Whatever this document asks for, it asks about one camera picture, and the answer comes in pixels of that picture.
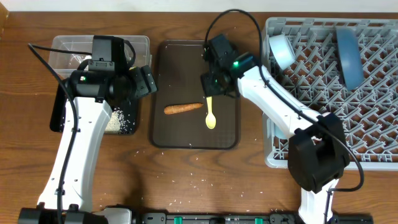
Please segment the dish rack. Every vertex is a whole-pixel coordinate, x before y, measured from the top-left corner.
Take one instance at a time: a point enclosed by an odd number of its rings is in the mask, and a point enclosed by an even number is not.
[[[353,91],[342,84],[336,27],[353,29],[365,81]],[[347,145],[364,170],[398,170],[398,20],[272,17],[262,32],[264,64],[294,97],[342,121]],[[296,62],[281,70],[269,37],[285,34]],[[287,168],[289,141],[274,134],[263,115],[266,164]],[[346,169],[357,169],[351,162]]]

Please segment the wire grid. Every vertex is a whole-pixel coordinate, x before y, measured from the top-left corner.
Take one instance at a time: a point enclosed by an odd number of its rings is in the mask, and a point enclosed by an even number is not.
[[[334,33],[320,36],[310,30],[302,35],[293,29],[284,30],[288,31],[285,35],[294,48],[296,62],[282,71],[270,54],[274,78],[311,109],[321,114],[333,112],[343,120],[347,145],[361,162],[398,162],[396,32],[382,35],[383,29],[378,29],[379,32],[367,30],[373,36],[357,33],[365,81],[356,90],[348,91],[342,84]],[[286,160],[288,145],[288,140],[274,137],[274,159]]]

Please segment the plastic container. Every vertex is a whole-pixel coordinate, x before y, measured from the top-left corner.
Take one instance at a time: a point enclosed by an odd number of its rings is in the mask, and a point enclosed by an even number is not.
[[[349,91],[342,84],[336,28],[358,38],[364,81]],[[294,97],[313,110],[342,121],[347,145],[364,170],[398,170],[398,20],[272,17],[264,31],[264,64]],[[281,70],[269,37],[285,34],[296,62]],[[265,161],[287,168],[289,141],[275,137],[263,116]],[[354,162],[346,169],[357,169]]]
[[[149,38],[143,35],[113,35],[130,41],[136,51],[135,66],[141,67],[152,63],[152,55],[149,52]],[[60,50],[77,50],[81,52],[90,52],[93,47],[93,35],[60,35],[52,41],[51,48]],[[125,49],[127,59],[132,57],[132,52],[128,47]],[[50,66],[63,78],[72,74],[79,64],[89,55],[65,54],[50,52]]]

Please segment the green indicator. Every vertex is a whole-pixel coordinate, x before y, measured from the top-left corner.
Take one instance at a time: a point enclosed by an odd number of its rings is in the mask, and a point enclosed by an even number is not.
[[[254,224],[262,224],[262,218],[255,218]]]
[[[174,217],[174,224],[182,224],[182,217]]]

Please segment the yellow object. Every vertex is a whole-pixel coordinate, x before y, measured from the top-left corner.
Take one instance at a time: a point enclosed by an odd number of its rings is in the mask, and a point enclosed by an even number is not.
[[[211,108],[211,104],[212,104],[211,96],[206,98],[206,101],[207,101],[207,109],[208,109],[208,113],[206,116],[206,125],[207,125],[207,128],[213,129],[216,127],[216,117],[214,116],[214,114],[212,112],[212,108]]]

